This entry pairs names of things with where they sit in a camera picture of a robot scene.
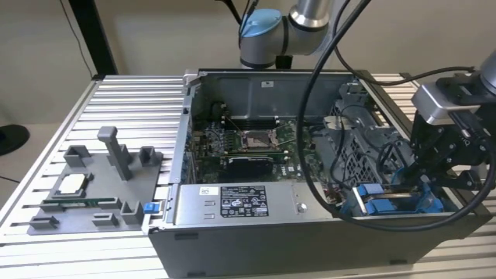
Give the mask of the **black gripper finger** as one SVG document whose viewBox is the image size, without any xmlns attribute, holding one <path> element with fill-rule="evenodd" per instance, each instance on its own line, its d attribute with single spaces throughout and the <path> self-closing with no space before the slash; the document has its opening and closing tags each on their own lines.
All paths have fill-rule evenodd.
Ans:
<svg viewBox="0 0 496 279">
<path fill-rule="evenodd" d="M 462 170 L 458 175 L 445 167 L 433 169 L 433 183 L 437 186 L 477 191 L 482 188 L 478 172 L 473 169 Z"/>
<path fill-rule="evenodd" d="M 412 164 L 400 173 L 400 185 L 414 186 L 429 183 L 428 170 L 432 167 L 432 159 L 414 158 Z"/>
</svg>

